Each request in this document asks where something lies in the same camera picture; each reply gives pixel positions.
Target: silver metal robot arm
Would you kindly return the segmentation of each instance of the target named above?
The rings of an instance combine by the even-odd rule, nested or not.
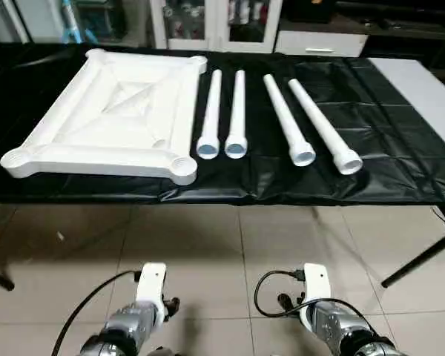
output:
[[[151,333],[179,308],[179,300],[162,300],[166,265],[143,266],[135,301],[116,311],[97,335],[86,341],[81,356],[137,356]]]
[[[325,266],[304,265],[303,302],[331,298]],[[406,356],[387,337],[380,337],[363,317],[333,302],[318,302],[300,310],[302,324],[325,342],[334,356]]]

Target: black plastic tablecloth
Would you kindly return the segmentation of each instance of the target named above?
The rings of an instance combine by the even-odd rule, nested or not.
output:
[[[82,66],[89,47],[0,45],[0,158],[19,146]],[[195,53],[117,49],[133,53]],[[34,174],[14,179],[0,166],[0,202],[226,202],[235,205],[445,205],[445,144],[367,59],[280,54],[203,53],[191,155],[196,182],[87,174]],[[228,134],[236,70],[246,71],[246,134],[242,159],[205,161],[194,147],[201,133],[211,72],[222,69],[220,141]],[[263,84],[274,77],[307,140],[317,152],[295,167]],[[342,176],[287,81],[298,78],[346,142],[364,161]]]

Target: white drawer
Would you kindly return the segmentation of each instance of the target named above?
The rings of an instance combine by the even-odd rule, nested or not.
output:
[[[367,35],[280,31],[276,52],[307,56],[358,57]]]

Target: white plastic table top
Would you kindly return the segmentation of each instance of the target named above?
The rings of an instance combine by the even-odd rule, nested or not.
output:
[[[445,142],[445,85],[414,60],[369,60]]]
[[[36,172],[196,179],[189,156],[206,58],[90,50],[88,60],[23,144],[1,165]]]

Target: white cabinet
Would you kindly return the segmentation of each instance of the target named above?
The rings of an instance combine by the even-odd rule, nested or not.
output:
[[[150,0],[156,48],[214,47],[216,0]]]
[[[306,31],[280,31],[276,52],[307,56],[358,57],[367,35]]]
[[[270,53],[282,0],[151,0],[156,48]]]
[[[219,0],[217,50],[271,53],[282,0]]]

